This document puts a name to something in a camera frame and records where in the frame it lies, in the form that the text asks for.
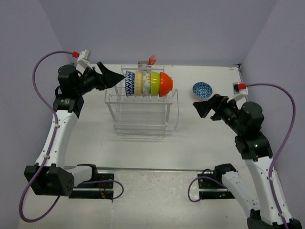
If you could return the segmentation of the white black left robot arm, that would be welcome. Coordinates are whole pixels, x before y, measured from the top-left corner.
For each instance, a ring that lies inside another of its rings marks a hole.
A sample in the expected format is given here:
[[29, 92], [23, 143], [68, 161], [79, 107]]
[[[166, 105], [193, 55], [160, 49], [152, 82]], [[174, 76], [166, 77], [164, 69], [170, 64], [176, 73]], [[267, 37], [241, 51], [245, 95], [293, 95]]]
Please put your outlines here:
[[51, 107], [53, 118], [43, 150], [24, 175], [33, 192], [40, 196], [70, 196], [73, 188], [84, 183], [95, 187], [99, 175], [94, 164], [78, 164], [66, 170], [65, 153], [84, 104], [83, 96], [93, 89], [103, 91], [116, 86], [124, 76], [107, 69], [101, 62], [83, 73], [72, 64], [58, 69], [59, 86]]

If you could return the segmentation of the red rim zigzag bowl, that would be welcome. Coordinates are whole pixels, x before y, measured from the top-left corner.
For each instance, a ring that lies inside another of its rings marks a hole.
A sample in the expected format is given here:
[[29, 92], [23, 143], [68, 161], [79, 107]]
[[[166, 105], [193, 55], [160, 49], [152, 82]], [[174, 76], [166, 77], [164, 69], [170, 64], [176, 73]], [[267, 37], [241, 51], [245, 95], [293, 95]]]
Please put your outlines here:
[[125, 73], [126, 96], [134, 95], [134, 80], [135, 80], [135, 73], [131, 71], [126, 71]]

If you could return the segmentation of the teal triangle pattern bowl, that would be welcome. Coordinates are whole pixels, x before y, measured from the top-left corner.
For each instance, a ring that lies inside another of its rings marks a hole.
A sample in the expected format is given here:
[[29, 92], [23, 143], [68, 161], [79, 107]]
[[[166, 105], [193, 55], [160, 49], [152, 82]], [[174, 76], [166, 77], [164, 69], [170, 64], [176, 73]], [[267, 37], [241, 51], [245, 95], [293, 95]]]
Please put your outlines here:
[[199, 100], [207, 100], [213, 94], [212, 87], [205, 82], [197, 82], [193, 85], [192, 91], [194, 96]]

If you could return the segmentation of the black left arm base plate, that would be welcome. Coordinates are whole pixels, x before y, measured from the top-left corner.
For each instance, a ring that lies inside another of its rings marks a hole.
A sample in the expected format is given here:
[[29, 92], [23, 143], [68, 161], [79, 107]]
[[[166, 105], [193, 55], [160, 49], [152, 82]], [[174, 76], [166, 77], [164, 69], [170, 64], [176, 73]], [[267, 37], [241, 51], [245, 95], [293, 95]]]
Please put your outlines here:
[[70, 199], [113, 199], [113, 183], [81, 184], [73, 189]]

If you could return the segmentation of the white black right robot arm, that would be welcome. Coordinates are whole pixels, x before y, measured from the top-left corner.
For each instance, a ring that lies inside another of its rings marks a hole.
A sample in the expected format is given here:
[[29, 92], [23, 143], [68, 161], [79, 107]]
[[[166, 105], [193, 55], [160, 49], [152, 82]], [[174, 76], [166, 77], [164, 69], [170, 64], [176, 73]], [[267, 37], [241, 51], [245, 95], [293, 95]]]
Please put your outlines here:
[[256, 194], [251, 193], [231, 164], [214, 168], [213, 183], [232, 193], [244, 210], [248, 228], [300, 229], [301, 222], [290, 214], [277, 172], [271, 165], [274, 156], [268, 139], [261, 132], [264, 121], [261, 106], [245, 102], [238, 108], [235, 100], [219, 94], [193, 105], [201, 118], [214, 110], [211, 119], [224, 121], [236, 133], [235, 146], [250, 171]]

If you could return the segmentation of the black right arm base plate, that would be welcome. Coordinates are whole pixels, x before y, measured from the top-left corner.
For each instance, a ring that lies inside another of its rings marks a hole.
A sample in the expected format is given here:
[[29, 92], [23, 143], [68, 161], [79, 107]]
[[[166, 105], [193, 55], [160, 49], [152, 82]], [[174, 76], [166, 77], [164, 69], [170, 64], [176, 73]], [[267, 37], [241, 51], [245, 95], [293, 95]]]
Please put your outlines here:
[[235, 199], [233, 194], [223, 186], [215, 183], [210, 179], [199, 179], [199, 198], [206, 199]]

